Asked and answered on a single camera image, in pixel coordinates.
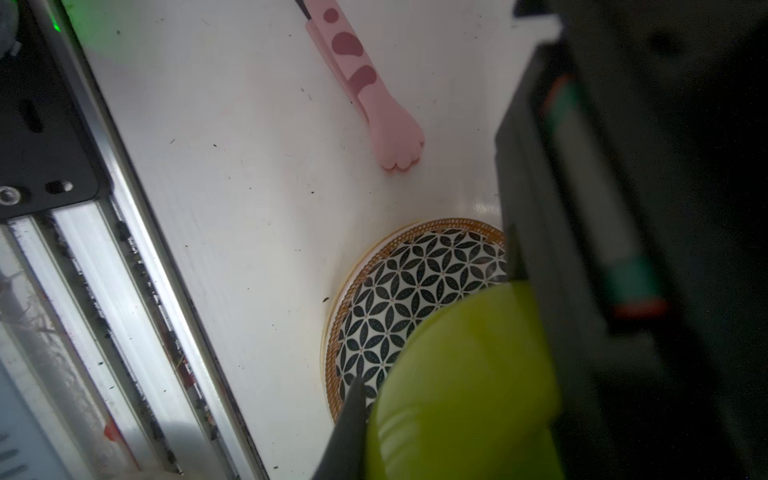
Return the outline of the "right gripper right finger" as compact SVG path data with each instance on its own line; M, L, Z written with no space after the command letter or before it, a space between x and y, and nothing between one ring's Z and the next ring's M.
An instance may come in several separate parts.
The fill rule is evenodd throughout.
M504 222L515 228L562 395L555 437L563 467L569 479L602 479L606 431L580 325L589 303L575 238L532 120L506 114L496 148Z

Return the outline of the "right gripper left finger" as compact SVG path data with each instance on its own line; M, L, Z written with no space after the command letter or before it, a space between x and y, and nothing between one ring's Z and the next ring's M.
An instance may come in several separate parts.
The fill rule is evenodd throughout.
M312 479L362 479L366 420L364 382L356 377Z

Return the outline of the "lime green bowl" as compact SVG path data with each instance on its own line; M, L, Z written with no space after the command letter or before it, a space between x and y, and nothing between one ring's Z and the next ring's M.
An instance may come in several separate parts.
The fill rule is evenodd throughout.
M412 333L369 417L367 479L561 479L562 401L527 281L484 289Z

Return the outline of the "white patterned plate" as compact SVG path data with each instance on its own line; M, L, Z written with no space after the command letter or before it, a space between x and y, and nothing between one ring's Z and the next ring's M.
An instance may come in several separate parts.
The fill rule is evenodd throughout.
M354 267L330 309L323 385L333 419L356 378L377 398L413 332L433 313L507 279L504 233L478 220L444 218L385 237Z

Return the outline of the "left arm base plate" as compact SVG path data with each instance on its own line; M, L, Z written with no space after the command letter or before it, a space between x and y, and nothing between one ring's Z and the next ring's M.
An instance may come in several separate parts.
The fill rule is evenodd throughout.
M108 188L84 115L31 1L1 4L1 218L96 199Z

